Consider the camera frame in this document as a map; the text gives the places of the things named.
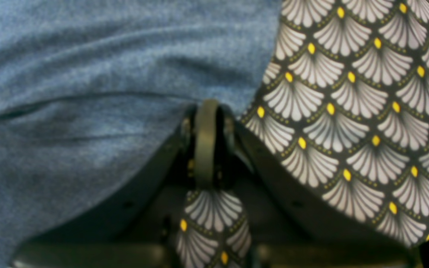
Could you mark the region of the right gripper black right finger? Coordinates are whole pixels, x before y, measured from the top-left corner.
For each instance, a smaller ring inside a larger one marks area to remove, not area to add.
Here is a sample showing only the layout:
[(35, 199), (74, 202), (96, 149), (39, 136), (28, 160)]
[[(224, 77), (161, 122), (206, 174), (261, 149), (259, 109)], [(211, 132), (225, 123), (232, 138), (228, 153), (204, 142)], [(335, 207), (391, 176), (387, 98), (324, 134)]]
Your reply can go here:
[(227, 106), (222, 187), (247, 211), (246, 268), (413, 268), (415, 253), (356, 222), (294, 180)]

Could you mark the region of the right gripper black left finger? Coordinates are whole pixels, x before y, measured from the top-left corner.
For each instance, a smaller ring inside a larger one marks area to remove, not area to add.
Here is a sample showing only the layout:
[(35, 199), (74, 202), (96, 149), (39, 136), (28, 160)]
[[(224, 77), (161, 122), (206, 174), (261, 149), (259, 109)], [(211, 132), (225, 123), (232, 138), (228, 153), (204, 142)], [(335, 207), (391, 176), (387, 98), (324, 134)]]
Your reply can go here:
[(171, 244), (186, 192), (214, 190), (219, 102), (190, 105), (175, 131), (122, 188), (23, 242), (12, 268), (182, 268)]

